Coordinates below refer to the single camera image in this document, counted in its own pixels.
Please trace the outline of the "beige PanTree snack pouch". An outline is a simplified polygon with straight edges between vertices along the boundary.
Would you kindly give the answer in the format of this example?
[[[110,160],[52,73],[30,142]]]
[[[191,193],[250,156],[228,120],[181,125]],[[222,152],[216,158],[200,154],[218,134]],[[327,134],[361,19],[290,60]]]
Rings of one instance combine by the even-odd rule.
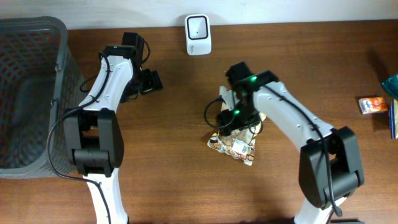
[[[263,113],[260,113],[259,116],[261,120],[259,124],[254,124],[242,131],[235,130],[229,136],[222,136],[220,131],[214,133],[209,138],[207,146],[251,166],[256,153],[256,136],[262,131],[262,122],[266,119],[266,115]]]

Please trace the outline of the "small orange snack packet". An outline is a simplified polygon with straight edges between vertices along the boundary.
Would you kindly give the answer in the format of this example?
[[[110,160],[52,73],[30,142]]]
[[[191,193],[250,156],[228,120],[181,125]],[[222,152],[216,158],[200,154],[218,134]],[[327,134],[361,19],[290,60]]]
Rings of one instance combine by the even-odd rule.
[[[360,98],[358,100],[362,114],[383,113],[388,110],[384,97]]]

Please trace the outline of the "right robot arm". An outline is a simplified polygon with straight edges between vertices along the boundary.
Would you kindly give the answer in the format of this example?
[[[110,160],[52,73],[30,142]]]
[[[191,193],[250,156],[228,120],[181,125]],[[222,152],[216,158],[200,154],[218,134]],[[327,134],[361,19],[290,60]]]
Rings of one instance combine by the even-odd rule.
[[[293,223],[330,223],[342,216],[340,205],[364,184],[355,133],[336,129],[306,109],[271,71],[252,73],[244,63],[229,68],[231,86],[219,99],[227,109],[217,116],[222,136],[251,129],[266,115],[300,153],[298,181],[305,196]]]

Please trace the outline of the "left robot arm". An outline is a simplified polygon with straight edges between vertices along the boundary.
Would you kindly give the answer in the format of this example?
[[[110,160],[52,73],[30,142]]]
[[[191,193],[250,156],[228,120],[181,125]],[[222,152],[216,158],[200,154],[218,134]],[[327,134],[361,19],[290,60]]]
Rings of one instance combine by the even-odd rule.
[[[157,71],[142,68],[149,55],[148,43],[135,32],[107,45],[87,96],[61,118],[68,160],[90,189],[97,223],[129,223],[119,186],[124,141],[116,112],[120,104],[163,88]]]

